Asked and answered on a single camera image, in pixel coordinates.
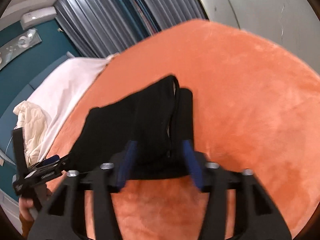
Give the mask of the person's left hand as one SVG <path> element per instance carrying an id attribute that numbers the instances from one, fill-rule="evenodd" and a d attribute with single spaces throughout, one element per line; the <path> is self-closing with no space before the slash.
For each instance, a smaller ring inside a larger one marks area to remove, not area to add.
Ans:
<path id="1" fill-rule="evenodd" d="M 18 200 L 19 211 L 22 217 L 28 221 L 33 222 L 34 218 L 31 214 L 30 210 L 34 208 L 34 202 L 32 198 L 24 198 L 22 196 L 19 197 Z"/>

